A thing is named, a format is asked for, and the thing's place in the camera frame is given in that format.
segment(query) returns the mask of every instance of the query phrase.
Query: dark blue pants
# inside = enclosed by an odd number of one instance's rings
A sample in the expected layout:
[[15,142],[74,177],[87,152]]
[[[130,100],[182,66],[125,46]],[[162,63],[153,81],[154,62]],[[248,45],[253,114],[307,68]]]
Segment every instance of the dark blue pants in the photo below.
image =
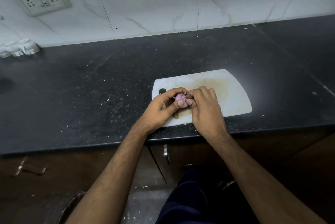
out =
[[218,187],[212,179],[208,172],[188,171],[167,199],[156,224],[259,223],[237,183]]

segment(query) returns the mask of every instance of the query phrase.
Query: forearm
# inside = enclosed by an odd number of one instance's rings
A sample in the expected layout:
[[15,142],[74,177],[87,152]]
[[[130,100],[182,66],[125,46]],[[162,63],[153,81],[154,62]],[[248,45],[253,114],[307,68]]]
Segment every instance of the forearm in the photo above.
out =
[[212,143],[227,164],[260,223],[325,223],[230,136]]
[[67,224],[119,223],[148,132],[136,124],[67,220]]

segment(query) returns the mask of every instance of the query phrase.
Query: cabinet handle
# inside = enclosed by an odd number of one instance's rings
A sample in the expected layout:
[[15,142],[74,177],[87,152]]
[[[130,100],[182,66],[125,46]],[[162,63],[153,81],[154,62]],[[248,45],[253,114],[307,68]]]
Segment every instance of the cabinet handle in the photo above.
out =
[[170,165],[170,158],[169,158],[169,154],[168,154],[168,146],[164,145],[164,158],[166,160],[166,164]]
[[33,173],[33,174],[36,174],[36,175],[44,175],[47,168],[36,168],[36,167],[31,166],[31,165],[23,166],[26,160],[27,160],[27,157],[24,157],[14,176],[18,176],[19,173],[21,173],[21,171],[22,172],[30,172],[30,173]]

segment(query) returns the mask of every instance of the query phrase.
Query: tiled wall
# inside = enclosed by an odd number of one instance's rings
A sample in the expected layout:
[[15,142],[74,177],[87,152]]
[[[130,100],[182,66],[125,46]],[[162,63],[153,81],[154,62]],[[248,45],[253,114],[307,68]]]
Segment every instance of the tiled wall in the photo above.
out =
[[0,0],[0,42],[83,43],[335,13],[335,0],[70,0],[38,17]]

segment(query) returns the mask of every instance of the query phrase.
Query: person's left hand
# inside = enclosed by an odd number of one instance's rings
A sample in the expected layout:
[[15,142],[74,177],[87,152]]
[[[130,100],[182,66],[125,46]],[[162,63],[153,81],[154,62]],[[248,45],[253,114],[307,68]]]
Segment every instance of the person's left hand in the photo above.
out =
[[173,97],[186,92],[188,91],[185,88],[178,87],[157,95],[135,125],[147,129],[148,133],[153,133],[184,104],[183,100],[174,101]]

